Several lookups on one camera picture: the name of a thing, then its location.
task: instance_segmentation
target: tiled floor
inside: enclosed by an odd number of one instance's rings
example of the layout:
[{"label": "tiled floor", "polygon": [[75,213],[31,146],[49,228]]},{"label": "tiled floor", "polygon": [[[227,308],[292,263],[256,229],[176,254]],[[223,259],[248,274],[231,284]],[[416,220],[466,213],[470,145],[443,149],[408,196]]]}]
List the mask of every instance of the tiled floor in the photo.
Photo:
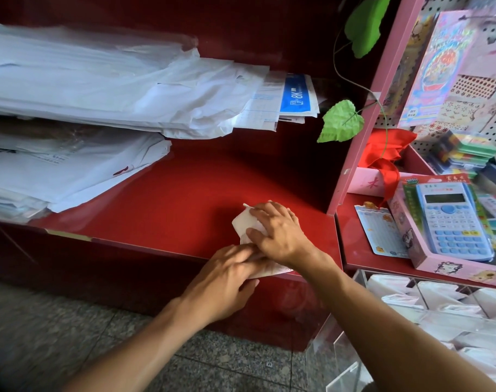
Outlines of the tiled floor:
[{"label": "tiled floor", "polygon": [[[68,377],[151,318],[0,283],[0,386],[57,390]],[[148,391],[271,392],[307,389],[305,355],[202,331]]]}]

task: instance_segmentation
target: artificial leaf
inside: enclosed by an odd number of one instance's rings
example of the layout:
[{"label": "artificial leaf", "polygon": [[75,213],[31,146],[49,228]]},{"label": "artificial leaf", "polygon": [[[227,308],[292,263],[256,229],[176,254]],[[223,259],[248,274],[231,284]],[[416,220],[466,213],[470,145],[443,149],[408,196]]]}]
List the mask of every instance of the artificial leaf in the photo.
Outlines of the artificial leaf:
[{"label": "artificial leaf", "polygon": [[380,37],[379,26],[390,0],[364,0],[351,13],[344,33],[352,41],[351,49],[357,59],[371,51]]},{"label": "artificial leaf", "polygon": [[354,137],[364,127],[364,118],[355,112],[355,106],[349,100],[334,105],[322,119],[324,126],[317,143],[333,140],[344,142]]}]

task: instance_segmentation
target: calculator display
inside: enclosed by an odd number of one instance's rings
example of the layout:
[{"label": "calculator display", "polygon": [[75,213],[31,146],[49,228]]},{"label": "calculator display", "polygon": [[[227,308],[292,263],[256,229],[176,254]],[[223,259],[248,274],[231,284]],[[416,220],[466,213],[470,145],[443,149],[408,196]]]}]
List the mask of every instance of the calculator display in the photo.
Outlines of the calculator display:
[{"label": "calculator display", "polygon": [[466,202],[462,194],[425,195],[427,203],[455,203]]}]

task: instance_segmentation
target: colorful card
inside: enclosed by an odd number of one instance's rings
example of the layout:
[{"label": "colorful card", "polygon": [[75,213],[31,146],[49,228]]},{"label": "colorful card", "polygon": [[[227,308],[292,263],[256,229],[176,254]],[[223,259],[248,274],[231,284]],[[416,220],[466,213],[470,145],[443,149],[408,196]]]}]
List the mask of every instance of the colorful card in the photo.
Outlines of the colorful card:
[{"label": "colorful card", "polygon": [[469,11],[441,12],[397,127],[431,124],[473,44]]},{"label": "colorful card", "polygon": [[355,205],[362,228],[376,255],[408,259],[408,250],[390,211]]}]

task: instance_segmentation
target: blue calculator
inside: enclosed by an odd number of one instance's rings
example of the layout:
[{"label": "blue calculator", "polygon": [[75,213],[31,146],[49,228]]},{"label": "blue calculator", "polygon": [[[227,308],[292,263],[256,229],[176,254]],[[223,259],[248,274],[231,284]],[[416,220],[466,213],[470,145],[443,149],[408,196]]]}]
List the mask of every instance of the blue calculator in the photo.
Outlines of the blue calculator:
[{"label": "blue calculator", "polygon": [[493,248],[465,183],[417,184],[417,194],[432,252],[472,261],[493,258]]}]

